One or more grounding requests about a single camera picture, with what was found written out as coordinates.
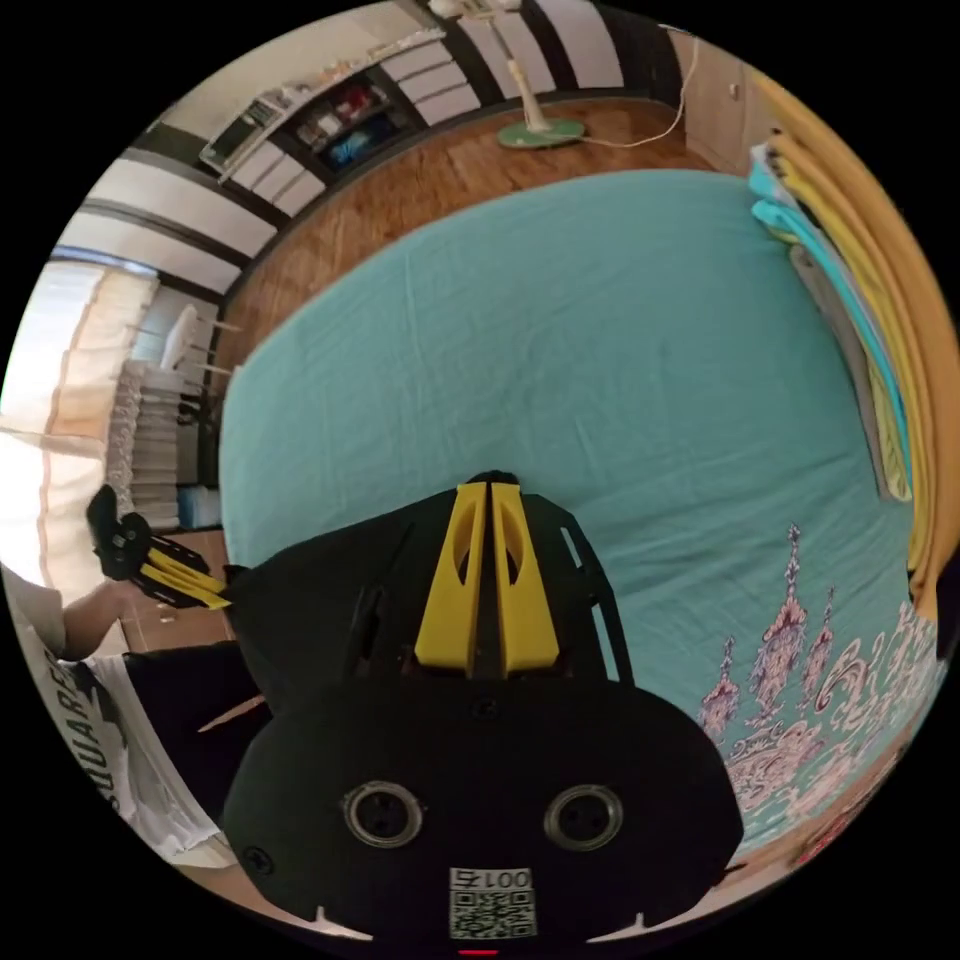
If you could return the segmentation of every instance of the folded clothes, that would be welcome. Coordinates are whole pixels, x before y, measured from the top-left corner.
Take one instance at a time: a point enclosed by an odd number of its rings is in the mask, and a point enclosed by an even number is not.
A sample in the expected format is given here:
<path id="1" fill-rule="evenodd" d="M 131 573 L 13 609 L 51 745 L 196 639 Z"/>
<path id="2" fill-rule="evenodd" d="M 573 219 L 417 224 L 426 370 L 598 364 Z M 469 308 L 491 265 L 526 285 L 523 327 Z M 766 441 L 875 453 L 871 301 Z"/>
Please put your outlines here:
<path id="1" fill-rule="evenodd" d="M 904 403 L 910 450 L 914 535 L 911 538 L 907 562 L 908 566 L 912 566 L 916 557 L 922 553 L 924 539 L 929 534 L 929 463 L 932 437 L 929 429 L 924 430 L 920 401 L 921 395 L 928 396 L 928 389 L 922 379 L 922 361 L 910 336 L 910 324 L 906 319 L 903 297 L 896 278 L 887 268 L 883 252 L 869 233 L 857 229 L 860 219 L 856 211 L 839 194 L 829 177 L 819 169 L 816 161 L 802 147 L 785 137 L 774 137 L 770 145 L 775 151 L 779 150 L 776 166 L 781 171 L 784 185 L 795 196 L 802 197 L 812 210 L 817 211 L 818 218 L 829 231 L 835 246 L 851 269 L 890 345 L 894 375 Z M 858 240 L 858 235 L 864 237 L 864 243 Z"/>
<path id="2" fill-rule="evenodd" d="M 771 150 L 769 143 L 761 143 L 751 149 L 750 156 L 752 164 L 750 168 L 750 177 L 748 180 L 750 188 L 760 197 L 764 197 L 767 200 L 776 200 L 778 203 L 782 203 L 785 207 L 796 210 L 798 214 L 809 221 L 809 213 L 811 212 L 809 207 L 805 210 L 801 206 L 798 198 L 795 197 L 782 182 L 782 172 L 777 169 L 773 158 L 770 156 L 770 153 Z M 811 221 L 810 230 L 813 235 L 822 243 L 825 249 L 836 249 L 831 237 L 824 233 L 819 222 L 815 224 Z M 796 242 L 795 239 L 790 240 L 787 235 L 781 235 L 781 239 L 787 243 Z M 850 272 L 847 264 L 844 263 L 842 257 L 836 260 L 836 266 L 840 275 L 844 278 L 844 280 L 846 280 L 850 287 L 856 291 L 857 281 Z M 859 300 L 860 307 L 863 311 L 863 318 L 868 323 L 871 333 L 876 338 L 876 342 L 880 348 L 880 351 L 883 353 L 884 357 L 886 357 L 887 362 L 889 363 L 891 360 L 890 348 L 887 345 L 886 337 L 880 328 L 880 324 L 873 313 L 873 309 L 864 299 L 864 297 L 859 296 Z"/>
<path id="3" fill-rule="evenodd" d="M 850 276 L 840 255 L 829 242 L 823 239 L 817 228 L 810 224 L 805 214 L 775 199 L 767 199 L 766 197 L 771 194 L 761 192 L 766 190 L 766 186 L 756 178 L 750 185 L 754 192 L 759 192 L 761 196 L 761 199 L 753 205 L 753 215 L 768 229 L 778 235 L 790 237 L 790 242 L 800 243 L 810 253 L 817 265 L 829 277 L 845 309 L 853 319 L 871 370 L 875 387 L 872 392 L 877 420 L 881 424 L 889 424 L 886 432 L 893 433 L 897 438 L 896 444 L 882 448 L 890 450 L 890 462 L 884 463 L 888 488 L 898 499 L 909 499 L 912 477 L 907 446 L 907 427 L 900 392 L 889 358 L 881 348 L 873 324 L 866 317 L 865 311 L 869 308 L 866 307 L 856 282 Z M 893 416 L 892 423 L 889 420 L 890 411 Z"/>
<path id="4" fill-rule="evenodd" d="M 904 343 L 916 347 L 915 387 L 921 418 L 926 493 L 925 529 L 915 524 L 908 557 L 910 594 L 917 613 L 937 618 L 937 581 L 960 544 L 960 344 L 936 278 L 919 245 L 883 188 L 850 148 L 799 100 L 762 74 L 752 73 L 755 88 L 767 101 L 783 131 L 779 145 L 788 160 L 802 148 L 823 172 L 824 196 L 835 210 L 845 208 L 848 223 L 874 264 L 882 264 L 902 299 Z M 808 170 L 801 171 L 804 176 Z"/>
<path id="5" fill-rule="evenodd" d="M 850 314 L 847 313 L 843 301 L 833 288 L 830 278 L 801 244 L 797 243 L 790 247 L 790 263 L 833 331 L 847 362 L 847 369 L 850 371 L 850 379 L 853 381 L 853 389 L 857 397 L 857 406 L 860 409 L 860 419 L 863 422 L 863 432 L 867 438 L 867 446 L 870 448 L 870 460 L 876 475 L 877 490 L 885 500 L 903 499 L 897 497 L 896 492 L 890 489 L 887 482 L 867 355 L 863 352 L 863 344 L 860 343 Z"/>

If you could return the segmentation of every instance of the fan stand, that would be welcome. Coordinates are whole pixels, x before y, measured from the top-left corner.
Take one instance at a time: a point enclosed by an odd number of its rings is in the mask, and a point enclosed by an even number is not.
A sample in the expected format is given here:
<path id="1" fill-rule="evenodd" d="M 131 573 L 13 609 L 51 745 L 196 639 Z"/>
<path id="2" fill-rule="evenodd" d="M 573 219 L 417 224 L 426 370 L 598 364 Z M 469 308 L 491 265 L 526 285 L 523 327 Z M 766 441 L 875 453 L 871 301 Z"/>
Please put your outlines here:
<path id="1" fill-rule="evenodd" d="M 586 127 L 579 120 L 547 119 L 543 115 L 523 67 L 517 62 L 503 34 L 497 29 L 492 17 L 487 19 L 486 23 L 507 60 L 507 69 L 520 91 L 520 101 L 523 104 L 523 122 L 504 127 L 497 134 L 500 145 L 511 150 L 542 150 L 545 147 L 558 147 L 579 140 L 586 132 Z"/>

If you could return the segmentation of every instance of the bed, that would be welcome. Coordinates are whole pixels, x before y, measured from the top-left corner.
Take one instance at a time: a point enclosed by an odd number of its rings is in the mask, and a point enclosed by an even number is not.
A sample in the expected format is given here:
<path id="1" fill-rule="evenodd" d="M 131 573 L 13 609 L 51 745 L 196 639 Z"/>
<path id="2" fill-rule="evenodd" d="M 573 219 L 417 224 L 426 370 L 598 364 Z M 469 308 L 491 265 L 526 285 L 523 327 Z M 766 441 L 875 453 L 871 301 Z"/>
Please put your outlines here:
<path id="1" fill-rule="evenodd" d="M 408 235 L 237 371 L 220 451 L 236 564 L 490 469 L 573 511 L 637 683 L 725 758 L 743 852 L 824 809 L 941 675 L 911 507 L 878 496 L 843 356 L 754 200 L 610 174 Z"/>

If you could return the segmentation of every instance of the yellow plastic part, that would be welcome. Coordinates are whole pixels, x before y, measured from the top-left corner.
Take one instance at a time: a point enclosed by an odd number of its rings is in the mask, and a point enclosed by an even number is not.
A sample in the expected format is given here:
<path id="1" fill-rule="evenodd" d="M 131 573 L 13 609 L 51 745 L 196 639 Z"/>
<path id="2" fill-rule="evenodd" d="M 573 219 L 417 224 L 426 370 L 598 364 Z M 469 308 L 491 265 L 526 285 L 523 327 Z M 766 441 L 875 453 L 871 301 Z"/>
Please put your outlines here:
<path id="1" fill-rule="evenodd" d="M 159 550 L 150 550 L 147 560 L 148 563 L 140 568 L 140 572 L 145 577 L 186 594 L 188 597 L 193 597 L 211 610 L 222 610 L 230 606 L 230 601 L 224 600 L 219 595 L 226 587 L 226 584 L 219 580 L 200 573 L 199 570 L 194 570 Z"/>
<path id="2" fill-rule="evenodd" d="M 414 653 L 421 666 L 472 672 L 480 602 L 487 485 L 457 487 L 447 535 L 420 622 Z M 466 576 L 460 568 L 467 559 Z"/>
<path id="3" fill-rule="evenodd" d="M 560 646 L 527 528 L 520 488 L 508 483 L 492 483 L 490 487 L 500 647 L 503 673 L 509 677 L 519 670 L 552 667 L 560 655 Z M 508 555 L 513 558 L 517 571 L 513 583 L 510 582 Z"/>

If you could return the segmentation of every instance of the power cord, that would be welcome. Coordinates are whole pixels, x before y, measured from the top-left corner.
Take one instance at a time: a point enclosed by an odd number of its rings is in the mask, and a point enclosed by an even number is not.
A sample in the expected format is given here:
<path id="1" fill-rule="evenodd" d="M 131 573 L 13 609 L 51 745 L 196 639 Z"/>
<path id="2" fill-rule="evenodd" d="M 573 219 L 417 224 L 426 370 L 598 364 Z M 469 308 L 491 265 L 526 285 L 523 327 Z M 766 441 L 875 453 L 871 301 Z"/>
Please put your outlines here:
<path id="1" fill-rule="evenodd" d="M 673 118 L 673 123 L 667 127 L 663 133 L 658 133 L 655 137 L 645 137 L 643 140 L 637 140 L 636 143 L 614 143 L 610 140 L 599 140 L 596 137 L 588 137 L 586 134 L 583 136 L 576 137 L 574 139 L 580 140 L 582 143 L 595 143 L 601 147 L 617 147 L 618 149 L 630 150 L 634 147 L 642 147 L 648 143 L 654 143 L 657 140 L 662 140 L 664 137 L 670 136 L 674 130 L 677 129 L 677 124 L 680 122 L 683 117 L 684 111 L 687 106 L 687 87 L 690 84 L 690 80 L 693 78 L 694 71 L 697 69 L 697 61 L 700 57 L 700 38 L 693 38 L 693 57 L 690 60 L 690 70 L 684 77 L 683 84 L 680 87 L 680 104 L 677 107 L 677 115 Z M 527 126 L 530 126 L 530 117 L 527 115 L 526 109 L 523 111 L 523 119 Z M 546 140 L 557 139 L 557 140 L 566 140 L 569 142 L 571 139 L 568 136 L 563 136 L 562 134 L 553 134 L 553 133 L 538 133 L 538 137 L 543 137 Z"/>

